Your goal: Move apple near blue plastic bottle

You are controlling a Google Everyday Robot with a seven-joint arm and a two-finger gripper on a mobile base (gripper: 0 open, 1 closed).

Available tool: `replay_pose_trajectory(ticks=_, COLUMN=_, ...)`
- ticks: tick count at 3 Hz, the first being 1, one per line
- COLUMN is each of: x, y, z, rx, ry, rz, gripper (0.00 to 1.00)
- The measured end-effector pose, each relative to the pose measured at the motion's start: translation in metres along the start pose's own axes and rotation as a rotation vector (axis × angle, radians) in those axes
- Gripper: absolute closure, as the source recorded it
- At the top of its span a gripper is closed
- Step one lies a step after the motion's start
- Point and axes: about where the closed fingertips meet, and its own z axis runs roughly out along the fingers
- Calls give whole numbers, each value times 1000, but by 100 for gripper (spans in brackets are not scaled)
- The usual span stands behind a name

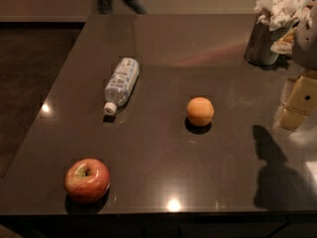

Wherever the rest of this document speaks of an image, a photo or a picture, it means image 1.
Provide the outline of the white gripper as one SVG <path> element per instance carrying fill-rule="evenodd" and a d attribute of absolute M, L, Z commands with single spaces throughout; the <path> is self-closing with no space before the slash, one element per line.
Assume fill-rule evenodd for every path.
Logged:
<path fill-rule="evenodd" d="M 292 59 L 304 68 L 317 69 L 317 4 L 296 28 Z M 290 78 L 281 91 L 275 123 L 285 130 L 295 131 L 316 109 L 317 79 L 307 75 Z"/>

